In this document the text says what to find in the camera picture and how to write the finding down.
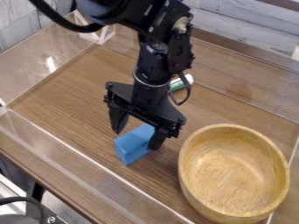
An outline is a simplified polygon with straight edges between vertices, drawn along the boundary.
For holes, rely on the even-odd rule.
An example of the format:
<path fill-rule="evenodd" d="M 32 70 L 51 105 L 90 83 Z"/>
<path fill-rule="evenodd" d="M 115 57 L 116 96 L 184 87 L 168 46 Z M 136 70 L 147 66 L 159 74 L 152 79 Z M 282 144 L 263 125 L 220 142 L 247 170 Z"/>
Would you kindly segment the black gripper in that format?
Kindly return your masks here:
<path fill-rule="evenodd" d="M 128 117 L 154 126 L 148 149 L 156 151 L 166 138 L 178 137 L 187 118 L 171 104 L 168 85 L 147 86 L 108 81 L 104 102 L 108 107 L 111 128 L 119 134 L 127 126 Z"/>

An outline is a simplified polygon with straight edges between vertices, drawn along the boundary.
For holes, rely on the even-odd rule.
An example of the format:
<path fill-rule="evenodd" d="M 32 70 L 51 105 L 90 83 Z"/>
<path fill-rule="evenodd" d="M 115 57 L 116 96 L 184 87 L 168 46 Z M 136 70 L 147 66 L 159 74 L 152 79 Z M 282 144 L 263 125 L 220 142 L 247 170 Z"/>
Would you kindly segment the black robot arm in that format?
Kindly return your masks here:
<path fill-rule="evenodd" d="M 164 140 L 178 137 L 186 116 L 171 93 L 172 77 L 183 77 L 192 67 L 192 14 L 183 0 L 76 0 L 90 23 L 78 25 L 50 6 L 46 0 L 28 0 L 62 27 L 80 32 L 99 31 L 120 24 L 138 33 L 139 57 L 132 72 L 134 83 L 108 82 L 104 101 L 112 130 L 119 133 L 134 116 L 151 126 L 148 148 L 158 150 Z"/>

